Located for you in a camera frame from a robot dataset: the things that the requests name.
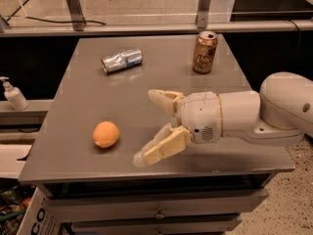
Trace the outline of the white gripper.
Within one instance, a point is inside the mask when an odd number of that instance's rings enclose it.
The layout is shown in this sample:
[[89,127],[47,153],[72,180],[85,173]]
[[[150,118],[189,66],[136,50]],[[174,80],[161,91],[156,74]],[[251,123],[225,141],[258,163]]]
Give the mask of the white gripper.
[[157,164],[184,151],[192,140],[202,144],[220,139],[221,106],[215,93],[193,93],[185,98],[180,92],[150,89],[148,95],[154,104],[171,117],[176,115],[178,103],[181,101],[178,113],[183,126],[173,127],[170,123],[166,124],[153,140],[134,155],[135,166]]

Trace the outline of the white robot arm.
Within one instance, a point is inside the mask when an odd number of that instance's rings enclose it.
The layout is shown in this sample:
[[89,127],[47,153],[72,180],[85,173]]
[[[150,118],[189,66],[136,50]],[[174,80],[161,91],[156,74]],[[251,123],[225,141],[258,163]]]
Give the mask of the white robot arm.
[[188,96],[151,89],[150,100],[175,119],[133,157],[137,167],[154,165],[194,142],[236,137],[251,144],[285,146],[313,135],[313,81],[291,72],[276,72],[260,90]]

